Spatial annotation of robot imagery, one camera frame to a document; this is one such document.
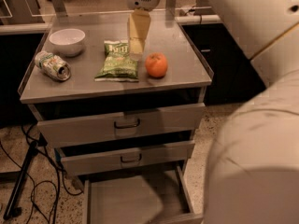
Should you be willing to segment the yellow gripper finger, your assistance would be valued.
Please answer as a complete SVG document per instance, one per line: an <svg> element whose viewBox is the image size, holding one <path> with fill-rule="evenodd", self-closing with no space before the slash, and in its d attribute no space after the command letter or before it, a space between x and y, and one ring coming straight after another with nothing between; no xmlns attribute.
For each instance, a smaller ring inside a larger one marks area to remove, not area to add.
<svg viewBox="0 0 299 224"><path fill-rule="evenodd" d="M135 61L139 61L143 56L150 22L147 10L135 9L129 15L127 22L129 54Z"/></svg>

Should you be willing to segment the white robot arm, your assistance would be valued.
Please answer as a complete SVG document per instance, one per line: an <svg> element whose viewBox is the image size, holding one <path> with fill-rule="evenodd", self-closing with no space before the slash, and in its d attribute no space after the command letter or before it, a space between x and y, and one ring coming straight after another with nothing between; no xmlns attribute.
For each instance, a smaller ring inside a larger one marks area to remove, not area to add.
<svg viewBox="0 0 299 224"><path fill-rule="evenodd" d="M299 0L207 0L266 89L222 125L200 215L153 224L299 224Z"/></svg>

